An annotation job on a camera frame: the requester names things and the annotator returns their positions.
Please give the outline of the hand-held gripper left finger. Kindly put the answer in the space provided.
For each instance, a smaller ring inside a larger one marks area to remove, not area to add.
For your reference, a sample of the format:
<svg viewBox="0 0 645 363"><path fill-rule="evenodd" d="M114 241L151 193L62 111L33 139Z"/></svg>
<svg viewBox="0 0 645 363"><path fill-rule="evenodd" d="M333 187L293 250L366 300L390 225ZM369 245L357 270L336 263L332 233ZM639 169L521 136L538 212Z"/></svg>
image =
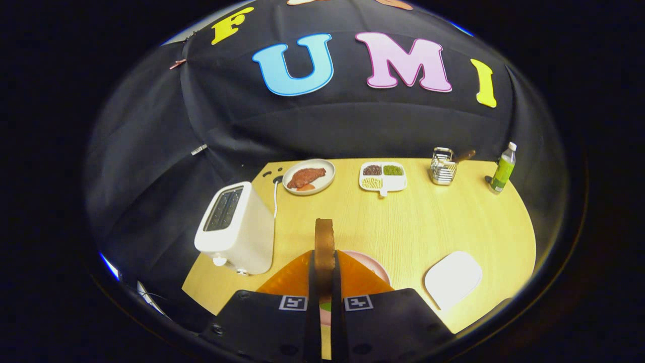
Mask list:
<svg viewBox="0 0 645 363"><path fill-rule="evenodd" d="M200 333L201 340L241 362L321 362L315 252L306 264L308 295L236 291Z"/></svg>

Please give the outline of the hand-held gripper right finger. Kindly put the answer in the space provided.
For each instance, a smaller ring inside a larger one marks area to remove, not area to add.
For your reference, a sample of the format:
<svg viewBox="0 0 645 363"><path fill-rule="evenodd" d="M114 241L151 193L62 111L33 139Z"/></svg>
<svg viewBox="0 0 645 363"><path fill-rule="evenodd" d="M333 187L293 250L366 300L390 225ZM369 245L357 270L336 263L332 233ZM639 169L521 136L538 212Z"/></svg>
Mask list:
<svg viewBox="0 0 645 363"><path fill-rule="evenodd" d="M331 303L332 362L445 361L442 350L456 339L412 288L343 296L336 251Z"/></svg>

